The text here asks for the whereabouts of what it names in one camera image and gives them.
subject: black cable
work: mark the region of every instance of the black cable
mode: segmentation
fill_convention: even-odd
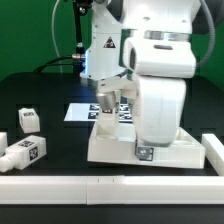
[[[45,68],[49,67],[49,66],[74,66],[73,64],[45,64],[45,65],[42,65],[38,68],[36,68],[33,72],[37,72],[37,73],[41,73]]]
[[[72,56],[62,56],[62,57],[59,57],[59,58],[55,58],[55,59],[53,59],[51,61],[48,61],[45,64],[53,64],[53,63],[55,63],[57,61],[62,61],[62,60],[66,60],[66,59],[72,59]]]
[[[53,64],[55,62],[62,61],[62,60],[67,60],[67,59],[72,59],[72,56],[62,56],[62,57],[50,60],[50,61],[46,62],[44,65],[41,65],[41,66],[37,67],[33,72],[38,72],[39,69],[41,69],[41,68],[48,67],[50,64]]]
[[[81,28],[81,21],[80,21],[80,13],[79,13],[79,7],[76,0],[73,0],[73,12],[74,12],[74,19],[75,19],[75,29],[76,29],[76,53],[83,54],[84,53],[84,47],[83,47],[83,40],[82,40],[82,28]]]

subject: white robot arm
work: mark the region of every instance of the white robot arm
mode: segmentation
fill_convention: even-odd
[[[199,0],[124,0],[120,22],[107,10],[110,3],[93,3],[93,40],[81,73],[98,81],[102,108],[88,160],[202,168],[205,149],[179,128],[182,78],[196,69],[189,37]],[[119,66],[122,29],[132,31],[122,50],[126,68]],[[129,99],[134,125],[118,121],[121,95]]]

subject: green wall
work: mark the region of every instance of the green wall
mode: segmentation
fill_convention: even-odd
[[[56,0],[0,1],[0,80],[17,72],[30,72],[56,57],[51,37],[51,14]],[[89,45],[90,15],[82,18],[84,44]],[[61,55],[75,52],[71,0],[61,0],[56,17],[56,38]],[[192,49],[203,56],[208,35],[193,35]],[[57,72],[58,68],[46,71]],[[216,46],[210,61],[197,71],[224,89],[224,23],[216,29]]]

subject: white cube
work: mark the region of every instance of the white cube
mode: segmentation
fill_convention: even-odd
[[[24,133],[40,131],[40,120],[34,109],[19,110],[19,123]]]
[[[5,149],[8,147],[6,132],[0,132],[0,156],[5,153]]]

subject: white box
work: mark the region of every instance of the white box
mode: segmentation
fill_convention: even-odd
[[[34,109],[23,108],[19,110],[19,123],[24,133],[40,131],[40,120]]]

